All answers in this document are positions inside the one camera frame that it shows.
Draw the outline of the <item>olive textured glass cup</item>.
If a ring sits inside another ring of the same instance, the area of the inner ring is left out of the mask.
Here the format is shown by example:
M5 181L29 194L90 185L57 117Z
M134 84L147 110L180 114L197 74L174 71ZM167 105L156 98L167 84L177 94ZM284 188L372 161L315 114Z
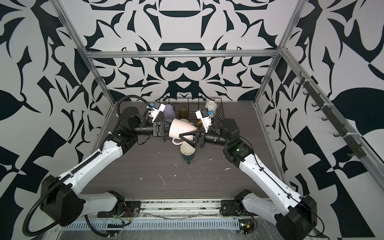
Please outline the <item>olive textured glass cup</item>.
M179 116L179 119L186 119L186 120L189 119L189 110L185 105L182 105L179 108L178 116Z

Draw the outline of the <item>lilac plastic cup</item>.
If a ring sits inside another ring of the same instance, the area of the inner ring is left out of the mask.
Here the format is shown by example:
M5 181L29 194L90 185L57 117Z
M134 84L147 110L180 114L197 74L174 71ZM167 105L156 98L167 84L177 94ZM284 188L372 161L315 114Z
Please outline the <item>lilac plastic cup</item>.
M176 113L175 113L174 107L171 104L165 105L165 109L163 111L163 114L164 114L165 120L172 121L173 119L176 118Z

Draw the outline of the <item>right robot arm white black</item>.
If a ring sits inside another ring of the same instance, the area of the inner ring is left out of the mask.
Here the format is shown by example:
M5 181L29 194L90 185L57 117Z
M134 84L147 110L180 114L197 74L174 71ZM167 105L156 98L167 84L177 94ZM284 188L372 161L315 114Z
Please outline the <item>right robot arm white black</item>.
M321 221L317 214L317 203L291 189L256 155L252 144L240 135L240 129L233 119L221 122L219 130L205 128L198 131L186 122L172 122L170 137L185 141L192 147L197 143L223 146L226 159L248 175L270 198L260 199L250 191L237 195L243 208L250 214L269 221L277 227L285 240L304 240L314 237L311 233Z

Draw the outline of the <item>dark green mug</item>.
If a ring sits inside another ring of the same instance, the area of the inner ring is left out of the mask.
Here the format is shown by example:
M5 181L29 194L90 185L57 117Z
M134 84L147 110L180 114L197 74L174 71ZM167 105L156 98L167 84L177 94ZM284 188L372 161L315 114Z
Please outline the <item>dark green mug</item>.
M180 147L180 152L183 159L187 162L188 165L190 165L191 161L194 159L196 149L188 143L183 143Z

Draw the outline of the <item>pink cream mug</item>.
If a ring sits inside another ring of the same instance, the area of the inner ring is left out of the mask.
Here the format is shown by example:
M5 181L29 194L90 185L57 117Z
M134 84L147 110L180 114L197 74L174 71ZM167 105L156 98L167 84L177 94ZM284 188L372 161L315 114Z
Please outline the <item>pink cream mug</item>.
M194 132L196 130L197 127L190 123L178 119L173 119L169 130L169 137L172 138L172 143L174 145L182 145L185 141L181 140L179 135L183 133Z

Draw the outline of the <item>yellow mug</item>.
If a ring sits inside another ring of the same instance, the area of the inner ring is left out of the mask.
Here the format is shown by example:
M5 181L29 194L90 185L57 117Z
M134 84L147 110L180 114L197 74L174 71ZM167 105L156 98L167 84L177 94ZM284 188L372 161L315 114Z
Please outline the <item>yellow mug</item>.
M201 125L201 126L202 126L202 128L205 130L205 133L208 132L209 127L210 127L211 124L212 124L212 123L211 123L211 119L210 119L210 118L207 118L207 119L200 119L200 120L198 121L198 125Z

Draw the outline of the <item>white faceted mug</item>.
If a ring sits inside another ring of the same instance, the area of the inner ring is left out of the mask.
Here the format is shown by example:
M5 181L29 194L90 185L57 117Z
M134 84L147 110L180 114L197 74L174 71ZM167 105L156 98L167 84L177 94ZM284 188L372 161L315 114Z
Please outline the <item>white faceted mug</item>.
M211 111L212 113L210 114L210 118L213 118L216 110L217 110L218 104L215 101L207 101L206 103L206 108L208 111Z

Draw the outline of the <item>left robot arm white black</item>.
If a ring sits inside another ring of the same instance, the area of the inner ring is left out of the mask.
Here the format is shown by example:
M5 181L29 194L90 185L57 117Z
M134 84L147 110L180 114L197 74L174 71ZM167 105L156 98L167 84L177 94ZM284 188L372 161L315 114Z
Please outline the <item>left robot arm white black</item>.
M159 113L166 108L164 104L144 101L146 112L151 118L148 121L136 107L128 107L123 111L120 109L121 103L128 99L143 101L139 96L128 95L117 102L118 122L95 152L58 177L50 175L43 180L41 197L29 210L23 223L22 231L25 236L34 237L57 225L68 226L80 216L111 212L122 206L122 197L113 191L89 196L83 195L82 191L104 168L137 144L139 136L163 137L169 126L164 121L157 121ZM31 231L30 222L37 209L41 209L54 222L41 230Z

